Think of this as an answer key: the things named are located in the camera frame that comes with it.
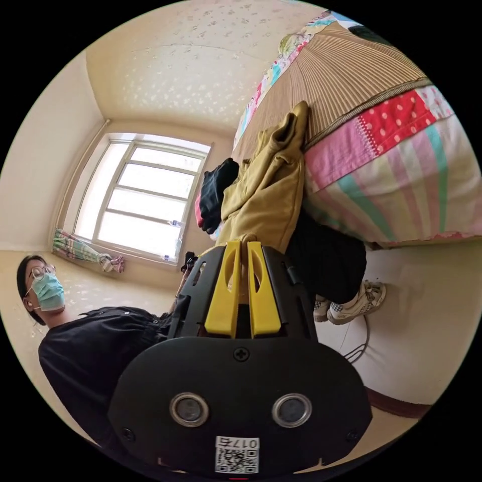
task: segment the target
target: white sneaker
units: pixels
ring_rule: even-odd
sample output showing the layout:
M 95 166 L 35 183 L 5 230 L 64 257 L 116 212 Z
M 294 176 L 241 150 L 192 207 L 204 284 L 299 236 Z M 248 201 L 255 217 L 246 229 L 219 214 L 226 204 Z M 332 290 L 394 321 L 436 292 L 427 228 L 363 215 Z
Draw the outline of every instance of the white sneaker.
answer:
M 368 315 L 378 310 L 385 300 L 387 288 L 383 283 L 363 281 L 358 292 L 358 299 L 350 308 L 332 303 L 326 316 L 334 325 L 343 325 L 358 316 Z
M 328 320 L 326 314 L 328 312 L 330 303 L 331 302 L 328 301 L 326 298 L 323 298 L 320 295 L 316 295 L 315 309 L 313 310 L 313 318 L 316 322 L 321 323 Z

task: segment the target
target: window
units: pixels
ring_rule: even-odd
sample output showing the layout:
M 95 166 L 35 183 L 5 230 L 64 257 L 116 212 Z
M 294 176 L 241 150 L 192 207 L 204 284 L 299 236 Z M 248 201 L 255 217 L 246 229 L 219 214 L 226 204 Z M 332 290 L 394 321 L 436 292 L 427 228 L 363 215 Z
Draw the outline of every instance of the window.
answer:
M 209 146 L 162 140 L 108 143 L 84 194 L 76 236 L 177 262 Z

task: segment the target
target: camera rig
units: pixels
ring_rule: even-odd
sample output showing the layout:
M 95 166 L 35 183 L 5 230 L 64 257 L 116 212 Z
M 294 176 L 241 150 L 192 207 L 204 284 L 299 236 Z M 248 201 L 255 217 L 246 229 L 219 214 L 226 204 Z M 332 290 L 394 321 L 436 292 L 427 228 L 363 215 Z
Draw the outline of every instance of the camera rig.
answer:
M 247 244 L 249 305 L 239 304 L 241 244 L 200 256 L 168 339 L 134 359 L 109 419 L 152 465 L 223 480 L 297 472 L 347 456 L 372 419 L 355 368 L 318 342 L 313 306 L 287 256 Z

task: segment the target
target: eyeglasses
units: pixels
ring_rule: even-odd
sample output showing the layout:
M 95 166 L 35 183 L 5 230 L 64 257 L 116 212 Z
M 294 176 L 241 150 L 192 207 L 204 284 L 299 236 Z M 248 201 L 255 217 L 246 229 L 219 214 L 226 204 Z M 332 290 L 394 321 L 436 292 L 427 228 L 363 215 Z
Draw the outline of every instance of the eyeglasses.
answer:
M 55 266 L 45 265 L 45 266 L 34 266 L 32 268 L 32 276 L 37 281 L 42 280 L 44 278 L 45 273 L 50 273 L 51 275 L 55 275 Z

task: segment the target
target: label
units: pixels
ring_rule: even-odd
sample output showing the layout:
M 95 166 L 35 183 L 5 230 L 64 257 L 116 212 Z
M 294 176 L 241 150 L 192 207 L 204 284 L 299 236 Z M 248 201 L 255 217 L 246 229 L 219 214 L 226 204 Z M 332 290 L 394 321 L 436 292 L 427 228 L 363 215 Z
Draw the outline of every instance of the label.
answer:
M 258 438 L 216 437 L 217 473 L 258 473 L 260 440 Z

